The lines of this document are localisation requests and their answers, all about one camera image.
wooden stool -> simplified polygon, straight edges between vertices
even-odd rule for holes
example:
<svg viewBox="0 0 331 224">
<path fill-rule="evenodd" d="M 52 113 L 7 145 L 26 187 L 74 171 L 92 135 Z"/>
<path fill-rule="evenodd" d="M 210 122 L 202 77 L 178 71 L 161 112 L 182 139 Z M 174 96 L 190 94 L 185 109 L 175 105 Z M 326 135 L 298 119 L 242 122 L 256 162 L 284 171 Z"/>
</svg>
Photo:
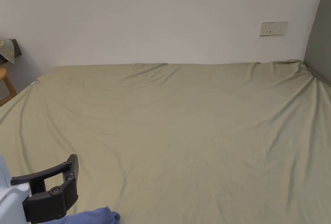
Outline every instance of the wooden stool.
<svg viewBox="0 0 331 224">
<path fill-rule="evenodd" d="M 0 100 L 0 107 L 1 107 L 3 104 L 5 104 L 9 100 L 11 100 L 14 96 L 16 96 L 17 93 L 16 93 L 14 86 L 12 85 L 12 83 L 10 82 L 10 80 L 7 76 L 7 70 L 2 67 L 0 67 L 0 80 L 3 80 L 5 82 L 5 85 L 7 86 L 8 90 L 9 90 L 9 96 Z"/>
</svg>

bed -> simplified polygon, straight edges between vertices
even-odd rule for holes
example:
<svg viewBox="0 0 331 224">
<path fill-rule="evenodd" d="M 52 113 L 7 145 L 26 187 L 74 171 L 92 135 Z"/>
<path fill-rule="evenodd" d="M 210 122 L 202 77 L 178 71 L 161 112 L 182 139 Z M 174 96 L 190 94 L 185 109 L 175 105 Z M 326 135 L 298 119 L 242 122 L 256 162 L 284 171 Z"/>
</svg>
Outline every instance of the bed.
<svg viewBox="0 0 331 224">
<path fill-rule="evenodd" d="M 330 116 L 302 61 L 59 67 L 0 108 L 0 151 L 12 175 L 78 154 L 70 213 L 330 223 Z"/>
</svg>

purple cloth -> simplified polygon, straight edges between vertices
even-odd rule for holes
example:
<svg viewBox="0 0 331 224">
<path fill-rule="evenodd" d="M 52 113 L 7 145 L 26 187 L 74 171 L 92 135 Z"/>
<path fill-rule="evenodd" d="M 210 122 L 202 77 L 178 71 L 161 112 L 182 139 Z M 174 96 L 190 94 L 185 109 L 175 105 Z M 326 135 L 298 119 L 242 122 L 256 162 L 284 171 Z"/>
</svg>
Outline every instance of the purple cloth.
<svg viewBox="0 0 331 224">
<path fill-rule="evenodd" d="M 119 213 L 111 212 L 108 207 L 105 207 L 67 215 L 60 220 L 48 221 L 44 224 L 119 224 L 120 218 Z"/>
</svg>

plaid fabric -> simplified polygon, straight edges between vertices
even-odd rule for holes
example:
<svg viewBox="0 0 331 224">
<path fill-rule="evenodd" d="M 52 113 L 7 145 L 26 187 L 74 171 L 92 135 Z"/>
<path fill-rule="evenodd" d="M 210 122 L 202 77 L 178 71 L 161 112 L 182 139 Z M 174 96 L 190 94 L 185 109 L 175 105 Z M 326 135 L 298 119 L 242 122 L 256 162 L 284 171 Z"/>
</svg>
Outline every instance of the plaid fabric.
<svg viewBox="0 0 331 224">
<path fill-rule="evenodd" d="M 9 62 L 14 63 L 14 44 L 8 39 L 0 39 L 0 54 Z"/>
</svg>

outlet plate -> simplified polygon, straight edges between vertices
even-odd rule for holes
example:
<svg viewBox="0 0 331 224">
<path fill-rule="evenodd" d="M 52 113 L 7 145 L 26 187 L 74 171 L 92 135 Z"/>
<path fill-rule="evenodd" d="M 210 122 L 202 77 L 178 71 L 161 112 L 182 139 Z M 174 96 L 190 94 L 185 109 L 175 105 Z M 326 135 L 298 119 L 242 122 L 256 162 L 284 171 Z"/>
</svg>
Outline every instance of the outlet plate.
<svg viewBox="0 0 331 224">
<path fill-rule="evenodd" d="M 274 23 L 273 34 L 280 35 L 286 34 L 288 21 L 280 21 Z"/>
<path fill-rule="evenodd" d="M 260 36 L 273 35 L 274 22 L 264 22 L 261 25 Z"/>
<path fill-rule="evenodd" d="M 288 21 L 264 22 L 261 25 L 260 36 L 286 34 Z"/>
</svg>

